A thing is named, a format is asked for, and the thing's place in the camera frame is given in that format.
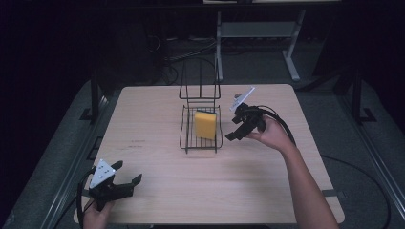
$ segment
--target black wire rack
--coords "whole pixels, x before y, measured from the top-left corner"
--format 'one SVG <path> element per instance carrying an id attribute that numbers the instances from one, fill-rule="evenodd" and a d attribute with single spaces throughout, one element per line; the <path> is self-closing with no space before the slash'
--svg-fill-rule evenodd
<path id="1" fill-rule="evenodd" d="M 223 131 L 221 128 L 221 108 L 216 105 L 216 100 L 221 98 L 221 86 L 218 73 L 215 77 L 203 78 L 203 63 L 199 61 L 198 84 L 189 88 L 187 61 L 183 62 L 179 98 L 187 101 L 182 107 L 180 147 L 188 154 L 188 150 L 217 150 L 223 146 Z M 195 135 L 196 111 L 209 112 L 217 115 L 214 139 L 197 137 Z"/>

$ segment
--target light wood table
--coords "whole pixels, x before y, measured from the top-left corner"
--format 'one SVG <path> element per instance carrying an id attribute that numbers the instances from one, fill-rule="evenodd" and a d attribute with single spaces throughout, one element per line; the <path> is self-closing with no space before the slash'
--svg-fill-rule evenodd
<path id="1" fill-rule="evenodd" d="M 253 85 L 245 102 L 267 105 L 290 127 L 321 190 L 333 189 L 294 90 L 289 85 Z M 221 86 L 224 135 L 238 127 L 229 111 L 235 94 L 247 85 Z M 180 148 L 180 87 L 122 90 L 98 151 L 109 164 L 123 160 L 115 184 L 138 174 L 134 196 L 116 201 L 110 222 L 124 224 L 295 223 L 288 174 L 281 155 L 251 139 L 228 141 L 222 148 Z M 327 198 L 338 222 L 344 213 L 337 197 Z"/>

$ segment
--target yellow sponge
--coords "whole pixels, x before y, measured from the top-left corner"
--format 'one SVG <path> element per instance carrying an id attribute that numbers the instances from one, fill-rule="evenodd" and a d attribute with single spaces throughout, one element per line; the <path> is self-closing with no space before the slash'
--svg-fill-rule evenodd
<path id="1" fill-rule="evenodd" d="M 217 114 L 196 111 L 194 115 L 196 136 L 214 140 L 217 128 Z"/>

